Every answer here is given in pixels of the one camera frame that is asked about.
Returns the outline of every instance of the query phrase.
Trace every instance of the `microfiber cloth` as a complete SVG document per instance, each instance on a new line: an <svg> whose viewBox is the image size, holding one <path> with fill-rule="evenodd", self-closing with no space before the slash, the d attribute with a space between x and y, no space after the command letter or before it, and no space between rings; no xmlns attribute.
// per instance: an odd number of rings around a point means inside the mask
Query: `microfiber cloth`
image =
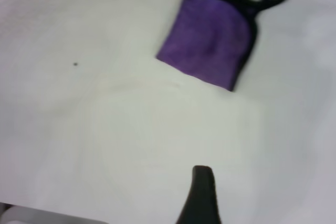
<svg viewBox="0 0 336 224"><path fill-rule="evenodd" d="M255 18L285 0L183 0L157 58L233 91L257 37Z"/></svg>

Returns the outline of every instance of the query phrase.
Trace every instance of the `white bedsheet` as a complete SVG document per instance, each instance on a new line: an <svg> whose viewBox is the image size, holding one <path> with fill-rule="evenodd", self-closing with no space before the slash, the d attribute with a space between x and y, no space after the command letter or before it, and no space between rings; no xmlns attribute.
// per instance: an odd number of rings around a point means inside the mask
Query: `white bedsheet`
<svg viewBox="0 0 336 224"><path fill-rule="evenodd" d="M0 0L0 201L174 223L208 165L223 223L335 223L336 0L262 14L235 93L155 59L179 3Z"/></svg>

